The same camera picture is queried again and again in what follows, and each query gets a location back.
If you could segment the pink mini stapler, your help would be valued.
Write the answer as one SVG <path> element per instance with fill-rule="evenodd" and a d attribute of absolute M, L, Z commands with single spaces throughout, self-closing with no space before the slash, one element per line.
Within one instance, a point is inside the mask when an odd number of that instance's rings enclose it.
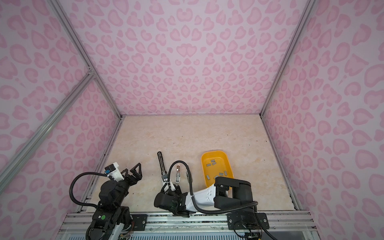
<path fill-rule="evenodd" d="M 180 165 L 177 165 L 175 183 L 179 184 L 180 180 L 181 180 L 181 167 L 180 167 Z"/>

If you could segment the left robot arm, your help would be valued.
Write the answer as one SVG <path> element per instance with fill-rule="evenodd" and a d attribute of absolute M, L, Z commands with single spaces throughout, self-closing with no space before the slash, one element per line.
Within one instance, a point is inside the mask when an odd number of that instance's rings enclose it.
<path fill-rule="evenodd" d="M 129 194 L 129 188 L 142 179 L 141 164 L 132 169 L 119 170 L 118 163 L 105 167 L 105 175 L 109 178 L 99 192 L 96 211 L 86 231 L 87 240 L 117 240 L 123 231 L 134 228 L 129 207 L 122 205 Z"/>

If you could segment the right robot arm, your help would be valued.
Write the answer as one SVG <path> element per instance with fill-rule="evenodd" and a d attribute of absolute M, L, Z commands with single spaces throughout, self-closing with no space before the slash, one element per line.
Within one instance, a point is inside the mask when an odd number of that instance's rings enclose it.
<path fill-rule="evenodd" d="M 178 217 L 225 214 L 230 230 L 268 230 L 267 215 L 259 213 L 257 205 L 251 183 L 227 177 L 217 177 L 210 187 L 194 193 L 182 193 L 180 186 L 164 187 L 154 200 L 154 207 Z"/>

